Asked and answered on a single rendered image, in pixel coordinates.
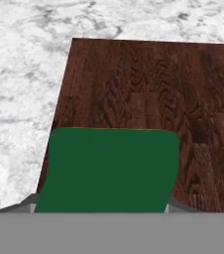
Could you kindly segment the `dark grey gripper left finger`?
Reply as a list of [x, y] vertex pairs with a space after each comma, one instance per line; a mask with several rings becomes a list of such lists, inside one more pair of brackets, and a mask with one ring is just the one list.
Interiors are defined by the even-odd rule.
[[19, 203], [1, 208], [0, 212], [33, 213], [38, 202], [38, 197], [37, 193], [32, 193]]

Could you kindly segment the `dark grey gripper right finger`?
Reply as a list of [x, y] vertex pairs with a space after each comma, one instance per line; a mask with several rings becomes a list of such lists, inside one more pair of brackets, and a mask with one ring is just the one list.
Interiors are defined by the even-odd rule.
[[166, 206], [166, 212], [196, 212], [195, 208], [192, 208], [188, 205], [180, 203], [175, 197], [172, 195], [168, 199], [168, 204]]

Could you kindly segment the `dark wooden cutting board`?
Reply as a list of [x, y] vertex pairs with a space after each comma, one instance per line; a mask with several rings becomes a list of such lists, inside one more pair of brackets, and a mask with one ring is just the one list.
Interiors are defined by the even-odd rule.
[[[224, 212], [224, 45], [76, 39], [52, 131], [166, 130], [179, 137], [170, 193], [201, 212]], [[47, 147], [38, 194], [48, 174]]]

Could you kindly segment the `green sponge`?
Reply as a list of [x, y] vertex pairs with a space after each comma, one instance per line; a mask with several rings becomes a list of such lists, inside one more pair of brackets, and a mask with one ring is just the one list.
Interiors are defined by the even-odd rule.
[[170, 131], [58, 128], [36, 211], [163, 212], [178, 158], [179, 137]]

